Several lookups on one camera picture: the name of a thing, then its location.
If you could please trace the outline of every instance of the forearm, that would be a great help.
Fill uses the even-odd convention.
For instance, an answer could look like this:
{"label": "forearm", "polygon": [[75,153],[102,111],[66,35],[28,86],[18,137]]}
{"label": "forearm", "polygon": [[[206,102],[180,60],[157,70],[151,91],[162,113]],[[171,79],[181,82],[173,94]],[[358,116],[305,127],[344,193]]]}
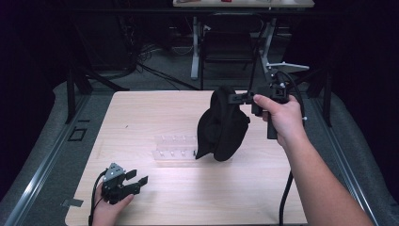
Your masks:
{"label": "forearm", "polygon": [[306,138],[284,149],[310,225],[373,225]]}
{"label": "forearm", "polygon": [[113,226],[117,220],[113,217],[108,216],[106,213],[103,213],[99,217],[94,217],[93,226]]}

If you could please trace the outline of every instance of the handheld controller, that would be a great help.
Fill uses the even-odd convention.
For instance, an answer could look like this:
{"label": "handheld controller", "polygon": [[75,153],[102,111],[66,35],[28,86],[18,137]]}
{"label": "handheld controller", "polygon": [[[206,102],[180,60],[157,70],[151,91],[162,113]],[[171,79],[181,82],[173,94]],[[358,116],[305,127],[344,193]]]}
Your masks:
{"label": "handheld controller", "polygon": [[112,163],[106,171],[103,179],[102,196],[109,203],[115,204],[123,200],[129,194],[139,194],[140,188],[148,183],[148,176],[141,178],[137,183],[127,186],[123,185],[124,180],[130,180],[137,175],[137,170],[125,173],[125,170],[115,163]]}
{"label": "handheld controller", "polygon": [[[288,93],[285,81],[283,79],[283,74],[281,74],[278,70],[272,70],[266,75],[266,82],[268,82],[268,86],[258,87],[256,92],[248,91],[242,94],[230,95],[229,104],[252,105],[251,113],[256,116],[262,116],[263,109],[256,105],[253,101],[253,96],[255,94],[261,94],[263,96],[269,97],[279,104],[285,104],[288,102]],[[268,113],[267,121],[267,138],[277,139],[277,131],[271,120],[270,113]]]}

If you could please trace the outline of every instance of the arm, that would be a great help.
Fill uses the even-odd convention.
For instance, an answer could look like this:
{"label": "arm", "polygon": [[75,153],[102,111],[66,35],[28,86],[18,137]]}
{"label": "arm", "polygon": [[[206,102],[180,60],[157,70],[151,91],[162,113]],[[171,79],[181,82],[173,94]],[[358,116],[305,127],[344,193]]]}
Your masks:
{"label": "arm", "polygon": [[120,202],[112,205],[101,197],[103,183],[97,186],[95,194],[93,226],[112,226],[117,222],[120,212],[133,200],[134,195],[128,195]]}
{"label": "arm", "polygon": [[270,112],[310,225],[373,225],[355,199],[341,185],[311,145],[294,96],[285,105],[255,95],[254,101]]}

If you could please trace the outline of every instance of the left hand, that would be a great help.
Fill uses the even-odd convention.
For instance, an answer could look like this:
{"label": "left hand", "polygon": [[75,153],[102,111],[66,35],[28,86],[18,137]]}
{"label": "left hand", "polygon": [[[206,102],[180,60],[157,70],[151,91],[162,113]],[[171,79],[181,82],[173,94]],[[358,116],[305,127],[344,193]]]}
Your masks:
{"label": "left hand", "polygon": [[103,183],[97,186],[94,204],[93,226],[111,226],[117,222],[120,212],[133,200],[134,195],[130,194],[116,204],[110,204],[101,196]]}

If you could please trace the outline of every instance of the wooden table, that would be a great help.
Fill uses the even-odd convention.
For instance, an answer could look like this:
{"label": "wooden table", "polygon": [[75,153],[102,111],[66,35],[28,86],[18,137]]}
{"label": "wooden table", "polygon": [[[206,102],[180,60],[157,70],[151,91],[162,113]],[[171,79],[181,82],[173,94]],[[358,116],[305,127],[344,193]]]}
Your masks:
{"label": "wooden table", "polygon": [[[68,225],[88,224],[91,191],[98,175],[116,163],[137,170],[135,183],[149,176],[119,225],[276,224],[279,203],[290,171],[284,150],[266,139],[266,123],[250,116],[246,137],[235,155],[217,162],[211,154],[199,160],[155,160],[157,137],[192,137],[209,108],[211,91],[129,91],[115,93],[105,115],[71,206]],[[285,223],[306,223],[295,183],[288,196]]]}

